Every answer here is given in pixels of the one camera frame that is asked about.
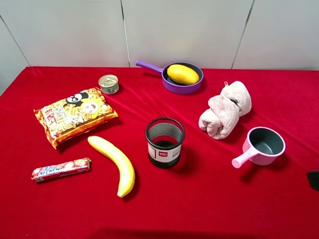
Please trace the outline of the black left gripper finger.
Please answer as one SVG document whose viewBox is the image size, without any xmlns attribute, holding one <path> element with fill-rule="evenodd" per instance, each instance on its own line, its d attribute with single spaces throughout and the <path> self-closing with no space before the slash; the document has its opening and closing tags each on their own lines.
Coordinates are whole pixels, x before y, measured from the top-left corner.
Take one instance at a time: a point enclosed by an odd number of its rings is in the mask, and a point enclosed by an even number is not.
<svg viewBox="0 0 319 239">
<path fill-rule="evenodd" d="M 307 177 L 310 187 L 316 191 L 319 191 L 319 170 L 307 172 Z"/>
</svg>

